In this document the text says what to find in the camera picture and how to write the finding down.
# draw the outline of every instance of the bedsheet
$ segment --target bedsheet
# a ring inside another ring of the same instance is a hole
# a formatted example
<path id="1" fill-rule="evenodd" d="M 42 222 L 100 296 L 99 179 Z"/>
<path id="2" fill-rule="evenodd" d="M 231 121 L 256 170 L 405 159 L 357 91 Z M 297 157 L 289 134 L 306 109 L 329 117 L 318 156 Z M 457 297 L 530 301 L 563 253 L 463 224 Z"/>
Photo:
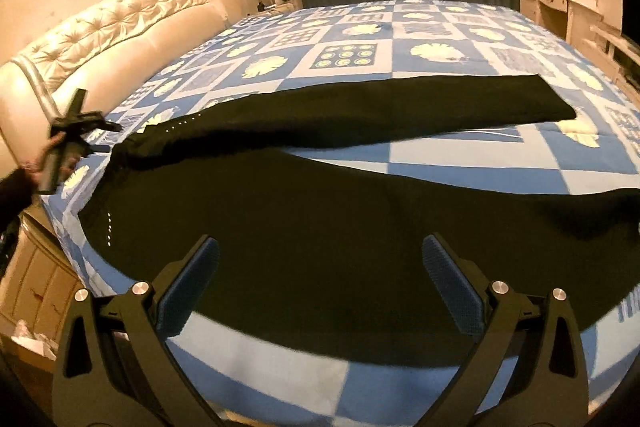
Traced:
<path id="1" fill-rule="evenodd" d="M 532 73 L 575 108 L 576 120 L 292 152 L 503 192 L 582 194 L 640 187 L 640 113 L 625 95 L 571 46 L 519 13 L 464 2 L 366 2 L 247 18 L 177 58 L 124 100 L 108 115 L 122 124 L 123 133 L 96 131 L 87 140 L 113 145 L 147 125 L 240 96 L 325 82 Z M 42 198 L 66 256 L 98 296 L 124 293 L 134 282 L 98 256 L 78 221 L 108 161 L 107 154 L 84 158 L 57 194 Z M 596 409 L 640 350 L 640 281 L 582 332 L 582 342 L 590 409 Z M 168 344 L 207 401 L 276 425 L 412 425 L 457 370 L 320 357 L 260 341 L 198 314 Z M 498 402 L 514 364 L 515 359 L 503 363 L 480 410 Z"/>

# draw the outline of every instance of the metal screw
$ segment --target metal screw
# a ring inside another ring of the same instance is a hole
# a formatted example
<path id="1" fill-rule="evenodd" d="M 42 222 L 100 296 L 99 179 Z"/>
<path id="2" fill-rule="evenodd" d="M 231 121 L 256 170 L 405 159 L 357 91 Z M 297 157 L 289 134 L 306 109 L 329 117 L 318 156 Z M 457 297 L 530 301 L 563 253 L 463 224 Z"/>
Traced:
<path id="1" fill-rule="evenodd" d="M 554 294 L 554 297 L 559 301 L 564 301 L 566 299 L 565 291 L 560 288 L 554 289 L 553 294 Z"/>
<path id="2" fill-rule="evenodd" d="M 142 281 L 142 282 L 136 282 L 131 288 L 131 291 L 135 295 L 144 295 L 148 291 L 148 289 L 149 289 L 149 284 Z"/>
<path id="3" fill-rule="evenodd" d="M 500 295 L 504 295 L 509 291 L 509 285 L 506 282 L 502 282 L 502 281 L 495 281 L 491 285 L 491 288 L 494 290 L 494 292 Z"/>
<path id="4" fill-rule="evenodd" d="M 86 300 L 88 296 L 89 296 L 89 291 L 82 288 L 81 290 L 78 290 L 76 292 L 75 298 L 76 298 L 76 301 L 82 302 Z"/>

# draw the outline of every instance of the tufted headboard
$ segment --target tufted headboard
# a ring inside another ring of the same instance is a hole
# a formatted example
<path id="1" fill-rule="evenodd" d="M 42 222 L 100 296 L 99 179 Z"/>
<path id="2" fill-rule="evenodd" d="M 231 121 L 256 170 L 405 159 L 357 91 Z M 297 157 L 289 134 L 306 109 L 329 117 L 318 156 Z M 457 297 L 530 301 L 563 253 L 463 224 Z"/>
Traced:
<path id="1" fill-rule="evenodd" d="M 0 177 L 32 158 L 78 87 L 107 114 L 174 58 L 247 15 L 245 0 L 104 0 L 0 67 Z"/>

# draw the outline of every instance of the television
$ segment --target television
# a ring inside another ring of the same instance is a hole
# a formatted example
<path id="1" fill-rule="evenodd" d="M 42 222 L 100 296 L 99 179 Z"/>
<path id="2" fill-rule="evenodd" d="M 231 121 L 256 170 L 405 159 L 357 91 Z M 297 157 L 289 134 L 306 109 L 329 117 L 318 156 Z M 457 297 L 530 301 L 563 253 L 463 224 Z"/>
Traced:
<path id="1" fill-rule="evenodd" d="M 640 47 L 640 0 L 622 0 L 622 35 Z"/>

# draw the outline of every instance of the hand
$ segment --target hand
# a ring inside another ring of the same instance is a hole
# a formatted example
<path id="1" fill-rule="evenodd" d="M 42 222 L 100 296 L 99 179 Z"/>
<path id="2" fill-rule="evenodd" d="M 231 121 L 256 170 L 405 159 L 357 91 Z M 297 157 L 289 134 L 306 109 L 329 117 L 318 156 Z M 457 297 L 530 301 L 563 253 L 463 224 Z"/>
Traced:
<path id="1" fill-rule="evenodd" d="M 22 165 L 22 168 L 27 172 L 28 176 L 33 182 L 34 187 L 38 187 L 40 185 L 40 178 L 42 177 L 44 160 L 47 157 L 47 153 L 55 146 L 60 145 L 65 139 L 65 136 L 66 134 L 64 132 L 59 132 L 53 138 L 50 138 L 34 161 L 27 162 Z M 70 156 L 66 160 L 66 162 L 61 165 L 59 177 L 62 178 L 63 182 L 66 181 L 66 179 L 68 179 L 71 174 L 73 174 L 73 171 L 76 169 L 76 165 L 80 161 L 81 157 L 81 155 Z"/>

